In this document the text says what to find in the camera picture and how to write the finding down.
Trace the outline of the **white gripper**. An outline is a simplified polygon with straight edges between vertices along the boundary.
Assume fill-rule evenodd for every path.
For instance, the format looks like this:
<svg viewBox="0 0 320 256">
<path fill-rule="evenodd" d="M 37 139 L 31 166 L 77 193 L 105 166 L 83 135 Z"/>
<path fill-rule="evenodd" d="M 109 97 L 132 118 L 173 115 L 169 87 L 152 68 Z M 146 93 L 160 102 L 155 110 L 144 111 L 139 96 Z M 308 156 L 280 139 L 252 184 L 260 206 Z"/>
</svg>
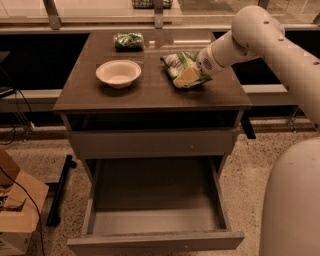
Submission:
<svg viewBox="0 0 320 256">
<path fill-rule="evenodd" d="M 191 65 L 174 79 L 173 83 L 177 88 L 187 88 L 198 81 L 200 79 L 200 70 L 204 75 L 210 77 L 223 70 L 223 67 L 215 60 L 210 46 L 199 52 L 196 64 L 198 68 L 195 65 Z"/>
</svg>

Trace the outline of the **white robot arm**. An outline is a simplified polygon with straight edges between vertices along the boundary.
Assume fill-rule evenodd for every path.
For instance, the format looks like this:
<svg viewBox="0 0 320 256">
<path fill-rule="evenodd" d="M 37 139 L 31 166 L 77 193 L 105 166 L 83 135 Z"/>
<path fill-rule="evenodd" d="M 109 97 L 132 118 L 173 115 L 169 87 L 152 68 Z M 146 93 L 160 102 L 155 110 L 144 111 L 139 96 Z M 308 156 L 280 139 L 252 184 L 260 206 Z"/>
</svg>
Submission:
<svg viewBox="0 0 320 256">
<path fill-rule="evenodd" d="M 196 66 L 213 77 L 256 57 L 319 127 L 319 59 L 288 40 L 281 24 L 262 7 L 242 8 L 231 30 L 199 52 Z M 320 256 L 319 137 L 293 145 L 274 164 L 264 196 L 259 256 Z"/>
</svg>

